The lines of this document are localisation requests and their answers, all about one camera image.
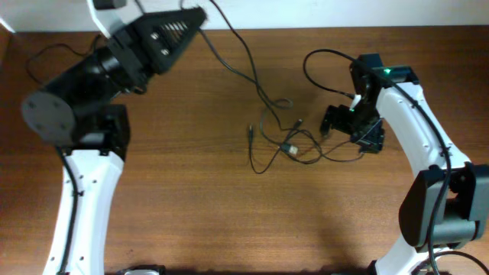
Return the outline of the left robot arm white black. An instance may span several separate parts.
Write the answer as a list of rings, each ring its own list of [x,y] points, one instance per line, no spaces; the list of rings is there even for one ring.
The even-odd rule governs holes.
[[[131,129],[118,95],[144,94],[167,72],[206,20],[201,8],[145,13],[108,31],[76,65],[30,94],[24,121],[55,148],[62,193],[46,274],[101,274],[112,197]]]

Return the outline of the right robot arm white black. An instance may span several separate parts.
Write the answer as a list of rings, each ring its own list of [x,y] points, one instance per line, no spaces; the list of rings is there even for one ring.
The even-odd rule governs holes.
[[[362,153],[383,148],[388,123],[405,153],[414,181],[400,207],[401,235],[369,265],[369,274],[437,273],[435,259],[455,253],[484,234],[488,167],[475,165],[445,133],[409,66],[384,66],[379,54],[362,54],[349,67],[355,87],[350,106],[329,106],[320,132],[349,135]]]

